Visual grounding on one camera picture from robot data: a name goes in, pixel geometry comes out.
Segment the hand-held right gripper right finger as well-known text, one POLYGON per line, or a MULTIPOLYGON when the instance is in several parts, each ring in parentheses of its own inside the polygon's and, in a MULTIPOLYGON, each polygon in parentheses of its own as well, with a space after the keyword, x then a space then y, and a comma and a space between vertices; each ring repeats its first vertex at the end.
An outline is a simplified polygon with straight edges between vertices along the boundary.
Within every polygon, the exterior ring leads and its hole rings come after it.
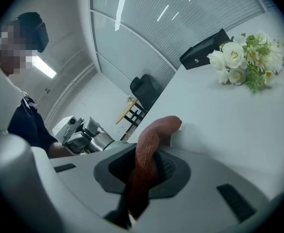
POLYGON ((239 225, 217 187, 232 185, 255 211, 269 200, 247 179, 221 162, 176 148, 160 148, 184 160, 191 169, 185 187, 174 197, 151 200, 132 226, 133 233, 219 233, 239 225))

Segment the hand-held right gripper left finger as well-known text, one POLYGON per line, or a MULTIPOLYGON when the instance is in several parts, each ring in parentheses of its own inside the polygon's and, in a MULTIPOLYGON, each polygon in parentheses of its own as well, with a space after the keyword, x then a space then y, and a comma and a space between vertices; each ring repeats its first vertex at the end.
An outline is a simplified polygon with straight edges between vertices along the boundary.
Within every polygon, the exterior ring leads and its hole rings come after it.
POLYGON ((95 179, 95 166, 135 144, 121 144, 90 155, 48 159, 32 148, 36 206, 31 225, 40 233, 136 233, 107 220, 116 211, 120 194, 105 191, 95 179))

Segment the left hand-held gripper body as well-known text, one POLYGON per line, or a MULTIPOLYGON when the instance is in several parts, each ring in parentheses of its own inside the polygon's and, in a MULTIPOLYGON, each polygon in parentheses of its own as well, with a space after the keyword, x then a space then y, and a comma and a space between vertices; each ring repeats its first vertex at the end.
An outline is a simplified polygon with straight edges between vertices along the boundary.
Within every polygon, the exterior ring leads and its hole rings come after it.
POLYGON ((66 138, 74 133, 81 133, 84 125, 84 119, 68 116, 63 118, 53 129, 54 137, 63 144, 66 138))

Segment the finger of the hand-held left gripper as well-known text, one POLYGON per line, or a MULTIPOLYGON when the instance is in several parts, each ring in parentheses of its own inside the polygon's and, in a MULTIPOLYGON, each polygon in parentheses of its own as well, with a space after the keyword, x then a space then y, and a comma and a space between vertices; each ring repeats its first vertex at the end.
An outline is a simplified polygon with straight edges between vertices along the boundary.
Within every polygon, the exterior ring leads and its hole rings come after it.
POLYGON ((90 117, 88 123, 84 125, 84 131, 90 137, 95 137, 97 134, 101 132, 106 133, 106 130, 98 122, 96 122, 92 117, 90 117))
POLYGON ((90 151, 90 141, 92 137, 87 134, 74 133, 69 138, 63 141, 63 146, 72 154, 80 155, 81 153, 89 154, 90 151))

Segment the brown cloth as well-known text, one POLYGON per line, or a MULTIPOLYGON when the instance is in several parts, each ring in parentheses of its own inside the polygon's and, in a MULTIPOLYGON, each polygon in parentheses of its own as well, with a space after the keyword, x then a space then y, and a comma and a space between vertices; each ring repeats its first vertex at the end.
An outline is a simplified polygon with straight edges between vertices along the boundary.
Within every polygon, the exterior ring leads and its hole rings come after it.
POLYGON ((140 134, 135 149, 135 167, 128 186, 128 212, 137 220, 149 204, 149 190, 159 184, 159 174, 154 154, 160 144, 170 146, 171 136, 182 121, 177 116, 155 120, 140 134))

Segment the person's left forearm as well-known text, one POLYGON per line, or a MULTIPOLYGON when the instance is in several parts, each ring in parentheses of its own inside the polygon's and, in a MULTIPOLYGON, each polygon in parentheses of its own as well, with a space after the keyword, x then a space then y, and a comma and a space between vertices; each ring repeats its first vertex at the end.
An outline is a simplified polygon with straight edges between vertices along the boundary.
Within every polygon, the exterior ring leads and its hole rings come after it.
POLYGON ((71 153, 59 142, 52 143, 48 150, 48 157, 50 159, 69 156, 71 156, 71 153))

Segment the round wooden table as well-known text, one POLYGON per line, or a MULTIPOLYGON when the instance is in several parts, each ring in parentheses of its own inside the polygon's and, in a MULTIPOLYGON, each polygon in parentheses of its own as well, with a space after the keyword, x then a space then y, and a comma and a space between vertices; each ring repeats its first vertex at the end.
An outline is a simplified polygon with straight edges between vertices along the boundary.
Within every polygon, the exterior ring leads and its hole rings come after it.
POLYGON ((116 124, 120 123, 123 119, 130 123, 129 128, 125 131, 120 140, 124 140, 132 127, 138 127, 138 121, 141 122, 146 116, 147 111, 138 103, 138 99, 132 99, 127 102, 127 106, 121 115, 116 120, 116 124))

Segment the navy shirt white print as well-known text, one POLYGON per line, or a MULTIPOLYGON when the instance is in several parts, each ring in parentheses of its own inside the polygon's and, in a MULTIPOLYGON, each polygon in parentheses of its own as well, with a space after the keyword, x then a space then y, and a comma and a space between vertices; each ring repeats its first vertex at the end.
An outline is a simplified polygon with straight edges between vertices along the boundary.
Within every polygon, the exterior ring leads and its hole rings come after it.
POLYGON ((10 121, 8 132, 20 136, 32 147, 42 148, 46 153, 49 152, 50 146, 57 142, 46 129, 36 104, 30 97, 21 100, 10 121))

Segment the black office chair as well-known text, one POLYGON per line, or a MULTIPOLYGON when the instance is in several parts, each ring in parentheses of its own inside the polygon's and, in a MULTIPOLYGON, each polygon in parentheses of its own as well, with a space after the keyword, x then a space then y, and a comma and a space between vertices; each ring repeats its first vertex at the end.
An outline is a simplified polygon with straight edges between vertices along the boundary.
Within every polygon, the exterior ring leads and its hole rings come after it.
POLYGON ((163 87, 152 76, 144 74, 132 80, 130 90, 142 107, 149 111, 163 92, 163 87))

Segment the ceiling light panel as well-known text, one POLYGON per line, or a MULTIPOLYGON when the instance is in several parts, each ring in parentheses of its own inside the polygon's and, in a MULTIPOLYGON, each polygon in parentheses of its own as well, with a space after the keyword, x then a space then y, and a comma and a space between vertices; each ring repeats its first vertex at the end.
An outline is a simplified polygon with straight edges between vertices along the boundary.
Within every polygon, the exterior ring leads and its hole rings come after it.
POLYGON ((51 79, 53 79, 56 76, 56 72, 48 64, 46 64, 39 56, 32 57, 32 65, 51 79))

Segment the black rectangular box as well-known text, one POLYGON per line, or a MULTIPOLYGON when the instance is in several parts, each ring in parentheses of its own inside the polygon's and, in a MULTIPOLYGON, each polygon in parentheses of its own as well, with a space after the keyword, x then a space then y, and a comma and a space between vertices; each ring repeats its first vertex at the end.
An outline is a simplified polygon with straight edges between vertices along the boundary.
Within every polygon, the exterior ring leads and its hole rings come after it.
POLYGON ((230 41, 224 29, 206 38, 205 40, 190 47, 181 57, 181 64, 187 69, 193 69, 210 64, 207 55, 215 50, 220 50, 220 46, 230 41))

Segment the white flower bouquet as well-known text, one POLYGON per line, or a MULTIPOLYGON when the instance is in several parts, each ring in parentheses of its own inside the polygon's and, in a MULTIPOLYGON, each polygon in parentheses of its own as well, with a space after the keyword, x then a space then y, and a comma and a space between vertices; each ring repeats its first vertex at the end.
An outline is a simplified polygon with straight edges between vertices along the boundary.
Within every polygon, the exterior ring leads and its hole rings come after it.
POLYGON ((271 87, 284 68, 284 40, 264 31, 241 33, 207 55, 222 85, 246 85, 252 93, 271 87))

